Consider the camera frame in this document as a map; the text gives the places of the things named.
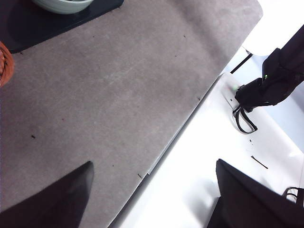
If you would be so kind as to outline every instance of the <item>white floor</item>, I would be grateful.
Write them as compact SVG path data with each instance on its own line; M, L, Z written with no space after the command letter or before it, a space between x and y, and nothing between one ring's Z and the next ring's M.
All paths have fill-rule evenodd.
M232 116L237 87L231 74L219 79L113 227L206 227L219 196L219 158L279 194L302 187L304 155L263 108L250 114L257 132L238 130Z
M247 55L246 50L241 47L223 72L230 72ZM253 55L233 74L234 78L241 84L247 84L258 77L262 77L262 64L266 58L267 56ZM304 83L300 84L283 102L263 108L304 152Z

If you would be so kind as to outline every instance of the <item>white surface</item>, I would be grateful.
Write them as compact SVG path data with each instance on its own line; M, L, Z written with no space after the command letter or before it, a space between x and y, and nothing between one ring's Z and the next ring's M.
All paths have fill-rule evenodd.
M223 72L230 72L246 56L246 50L241 47L227 64ZM253 55L233 77L240 85L247 84L258 77L262 77L262 64L267 56ZM289 97L275 106L263 107L275 120L282 130L290 137L297 147L304 152L304 83L301 83Z
M219 196L218 158L279 194L300 186L303 154L263 108L249 114L257 132L246 135L237 129L232 116L237 86L231 74L220 78L115 227L206 227Z
M41 8L58 14L72 14L84 10L93 0L32 0Z
M303 0L258 0L263 17L251 31L243 47L258 56L270 55L304 24Z

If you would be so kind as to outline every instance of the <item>black tray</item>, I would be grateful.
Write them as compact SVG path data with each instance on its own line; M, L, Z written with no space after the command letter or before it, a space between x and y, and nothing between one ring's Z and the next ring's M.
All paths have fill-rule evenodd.
M0 0L0 41L11 53L66 32L122 5L124 0L95 0L83 11L60 15L31 0Z

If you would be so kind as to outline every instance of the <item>black object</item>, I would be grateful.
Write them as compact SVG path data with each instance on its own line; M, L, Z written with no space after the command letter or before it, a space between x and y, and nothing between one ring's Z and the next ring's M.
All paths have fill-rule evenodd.
M0 213L3 228L77 228L94 177L88 161L41 192Z
M304 25L282 49L271 53L262 68L262 78L242 85L236 92L238 110L252 112L258 106L276 105L304 81Z
M296 189L298 190L298 194L292 194L292 193L288 193L289 190L291 189ZM283 193L283 196L286 198L288 195L292 195L296 198L296 204L299 206L303 206L304 204L304 189L301 188L297 188L297 187L289 187L285 190L285 192Z
M225 161L217 161L221 197L208 228L303 228L304 208Z
M48 12L30 0L0 0L0 40L11 53L66 32L122 5L124 0L94 0L70 15Z
M253 56L252 53L249 53L248 56L246 58L243 59L242 62L240 62L233 70L230 71L231 74L233 74L234 72L236 72L244 63L247 62L247 60L249 60L251 57Z

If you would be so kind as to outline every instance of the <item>black strap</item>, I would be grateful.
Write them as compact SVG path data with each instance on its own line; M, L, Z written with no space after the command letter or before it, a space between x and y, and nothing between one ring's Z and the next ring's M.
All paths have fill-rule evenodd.
M242 127L241 125L239 124L239 113L241 112L243 118L246 120L246 122L252 126L253 128L253 131L251 132L246 132ZM243 133L246 133L246 134L250 134L250 133L253 133L255 131L257 131L257 126L254 125L254 123L248 118L248 116L246 115L245 111L244 111L244 108L241 107L240 105L232 112L233 114L235 113L236 114L236 122L237 122L237 127L239 128L239 130Z

